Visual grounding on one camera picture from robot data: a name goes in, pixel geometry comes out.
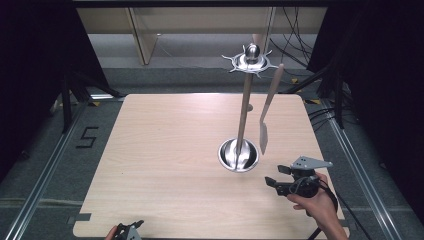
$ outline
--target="hanging spatula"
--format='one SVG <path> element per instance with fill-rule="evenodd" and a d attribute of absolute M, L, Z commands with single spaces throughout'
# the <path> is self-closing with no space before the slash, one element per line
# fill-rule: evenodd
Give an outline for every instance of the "hanging spatula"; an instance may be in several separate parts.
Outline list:
<path fill-rule="evenodd" d="M 259 145 L 261 146 L 262 154 L 265 154 L 266 145 L 268 144 L 268 129 L 264 122 L 266 113 L 268 112 L 269 106 L 271 105 L 272 99 L 274 98 L 275 92 L 277 92 L 278 86 L 280 85 L 280 79 L 283 75 L 284 64 L 280 64 L 278 69 L 274 73 L 274 78 L 271 81 L 271 85 L 269 87 L 268 96 L 265 100 L 264 109 L 262 110 L 261 118 L 259 120 L 260 125 L 260 139 Z"/>

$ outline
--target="human hand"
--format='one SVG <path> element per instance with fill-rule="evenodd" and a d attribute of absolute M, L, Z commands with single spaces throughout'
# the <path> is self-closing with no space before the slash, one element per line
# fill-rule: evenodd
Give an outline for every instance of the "human hand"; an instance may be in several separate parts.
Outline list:
<path fill-rule="evenodd" d="M 113 228 L 109 231 L 109 233 L 105 237 L 105 240 L 113 240 L 113 237 L 114 237 L 115 232 L 116 232 L 117 229 L 118 229 L 117 226 L 113 226 Z"/>
<path fill-rule="evenodd" d="M 327 176 L 316 173 L 319 179 L 328 184 Z M 340 225 L 333 201 L 324 191 L 319 188 L 318 193 L 312 198 L 304 198 L 297 194 L 287 195 L 287 199 L 296 203 L 295 210 L 306 210 L 317 222 L 318 227 L 325 233 L 328 239 L 347 239 L 347 235 Z"/>

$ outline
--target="metal ball knob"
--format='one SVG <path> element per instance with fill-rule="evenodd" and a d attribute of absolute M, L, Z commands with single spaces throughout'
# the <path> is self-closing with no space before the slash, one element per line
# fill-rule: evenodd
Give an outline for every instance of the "metal ball knob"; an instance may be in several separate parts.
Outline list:
<path fill-rule="evenodd" d="M 248 64 L 255 64 L 258 62 L 259 54 L 261 50 L 258 45 L 251 43 L 245 50 L 244 54 L 246 55 L 246 62 Z"/>

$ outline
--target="wooden table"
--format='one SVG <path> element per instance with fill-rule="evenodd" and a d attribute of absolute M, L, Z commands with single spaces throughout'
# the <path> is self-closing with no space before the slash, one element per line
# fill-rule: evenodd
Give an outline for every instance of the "wooden table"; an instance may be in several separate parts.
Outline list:
<path fill-rule="evenodd" d="M 265 98 L 251 95 L 247 117 L 245 138 L 258 150 Z M 309 237 L 314 219 L 293 210 L 264 180 L 293 182 L 277 165 L 301 155 L 322 159 L 303 102 L 297 95 L 274 97 L 265 155 L 251 171 L 234 173 L 220 164 L 218 149 L 237 135 L 241 100 L 241 94 L 127 96 L 80 211 L 91 218 L 76 222 L 74 234 L 104 237 L 113 225 L 144 220 L 142 238 Z"/>

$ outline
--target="black tape mark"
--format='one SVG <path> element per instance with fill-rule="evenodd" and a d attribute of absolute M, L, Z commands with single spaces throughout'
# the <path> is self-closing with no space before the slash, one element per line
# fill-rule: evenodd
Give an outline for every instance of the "black tape mark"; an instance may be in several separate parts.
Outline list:
<path fill-rule="evenodd" d="M 86 137 L 85 136 L 85 134 L 87 133 L 87 131 L 89 129 L 99 129 L 99 127 L 86 127 L 84 129 L 84 132 L 82 133 L 81 140 L 90 140 L 91 139 L 91 143 L 88 146 L 79 145 L 76 148 L 92 148 L 93 147 L 94 141 L 96 141 L 96 137 Z"/>

